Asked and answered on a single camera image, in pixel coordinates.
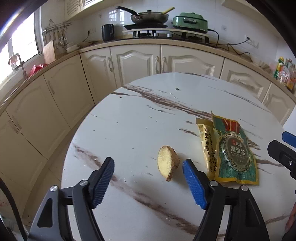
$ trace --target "table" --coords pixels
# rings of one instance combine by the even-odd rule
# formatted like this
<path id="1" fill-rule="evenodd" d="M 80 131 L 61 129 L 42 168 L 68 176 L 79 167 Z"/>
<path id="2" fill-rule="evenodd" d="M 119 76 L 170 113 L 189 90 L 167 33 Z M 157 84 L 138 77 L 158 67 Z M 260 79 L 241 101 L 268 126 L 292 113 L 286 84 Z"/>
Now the table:
<path id="1" fill-rule="evenodd" d="M 78 128 L 66 155 L 62 187 L 87 179 L 110 156 L 117 181 L 109 185 L 102 204 L 94 210 L 105 240 L 192 240 L 204 211 L 193 200 L 182 165 L 166 182 L 156 158 L 159 149 L 169 145 L 181 160 L 191 158 L 198 170 L 206 172 L 195 118 L 210 118 L 211 111 L 237 120 L 245 130 L 257 158 L 260 182 L 248 187 L 270 239 L 280 240 L 295 202 L 295 180 L 268 156 L 267 146 L 274 139 L 282 142 L 284 130 L 243 88 L 209 76 L 157 74 L 108 95 Z M 228 215 L 226 207 L 219 240 L 224 238 Z M 69 216 L 78 241 L 72 206 Z"/>

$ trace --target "food debris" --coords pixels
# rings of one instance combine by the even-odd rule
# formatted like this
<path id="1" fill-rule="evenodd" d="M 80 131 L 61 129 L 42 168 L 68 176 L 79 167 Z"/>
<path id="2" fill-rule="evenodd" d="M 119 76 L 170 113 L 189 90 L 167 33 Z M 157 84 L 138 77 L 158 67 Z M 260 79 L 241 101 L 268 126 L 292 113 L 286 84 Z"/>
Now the food debris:
<path id="1" fill-rule="evenodd" d="M 180 159 L 177 153 L 170 146 L 163 146 L 158 152 L 157 165 L 161 175 L 169 182 L 172 179 L 173 171 L 178 168 Z"/>

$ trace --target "green electric cooker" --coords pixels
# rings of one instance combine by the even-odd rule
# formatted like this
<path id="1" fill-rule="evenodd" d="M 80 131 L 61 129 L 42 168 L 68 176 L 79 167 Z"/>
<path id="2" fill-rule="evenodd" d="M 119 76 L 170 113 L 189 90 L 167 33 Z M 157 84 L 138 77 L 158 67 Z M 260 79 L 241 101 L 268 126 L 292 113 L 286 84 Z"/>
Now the green electric cooker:
<path id="1" fill-rule="evenodd" d="M 207 20 L 195 13 L 182 12 L 173 18 L 173 26 L 178 29 L 207 33 Z"/>

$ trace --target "pan handle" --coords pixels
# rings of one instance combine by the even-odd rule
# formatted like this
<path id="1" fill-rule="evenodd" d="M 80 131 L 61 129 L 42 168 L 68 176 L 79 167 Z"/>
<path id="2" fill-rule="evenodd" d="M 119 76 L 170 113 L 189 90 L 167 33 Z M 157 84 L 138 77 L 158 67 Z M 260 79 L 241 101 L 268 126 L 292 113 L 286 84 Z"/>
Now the pan handle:
<path id="1" fill-rule="evenodd" d="M 129 8 L 126 8 L 126 7 L 117 6 L 116 9 L 124 10 L 124 11 L 129 12 L 132 15 L 138 16 L 138 14 L 134 10 L 131 10 Z"/>

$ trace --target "food packet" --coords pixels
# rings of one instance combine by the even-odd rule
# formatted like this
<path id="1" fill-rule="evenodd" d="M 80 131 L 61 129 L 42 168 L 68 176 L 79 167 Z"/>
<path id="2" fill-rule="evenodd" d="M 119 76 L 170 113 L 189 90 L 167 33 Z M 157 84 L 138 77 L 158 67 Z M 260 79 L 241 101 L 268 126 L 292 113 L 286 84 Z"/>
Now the food packet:
<path id="1" fill-rule="evenodd" d="M 259 184 L 256 159 L 239 123 L 211 115 L 212 121 L 196 118 L 208 178 L 219 182 Z"/>

